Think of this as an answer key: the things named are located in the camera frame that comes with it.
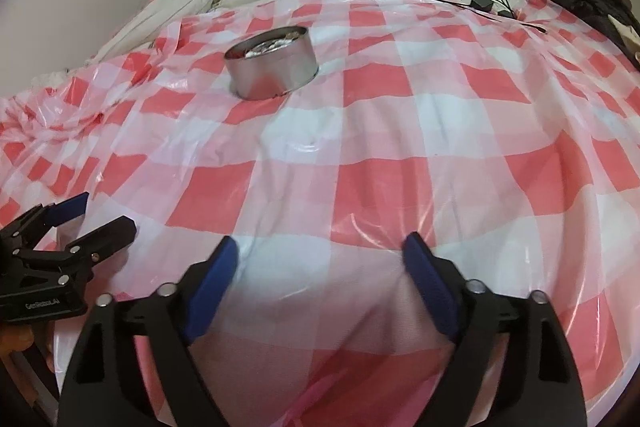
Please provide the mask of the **left hand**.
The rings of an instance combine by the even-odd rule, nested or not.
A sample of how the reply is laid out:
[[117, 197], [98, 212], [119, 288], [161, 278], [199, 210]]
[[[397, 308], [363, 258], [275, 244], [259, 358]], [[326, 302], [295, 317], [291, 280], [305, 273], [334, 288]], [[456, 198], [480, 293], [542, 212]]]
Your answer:
[[35, 326], [2, 324], [0, 331], [0, 353], [5, 359], [13, 352], [23, 352], [34, 343], [42, 349], [51, 372], [55, 371], [53, 348], [54, 323], [38, 323]]

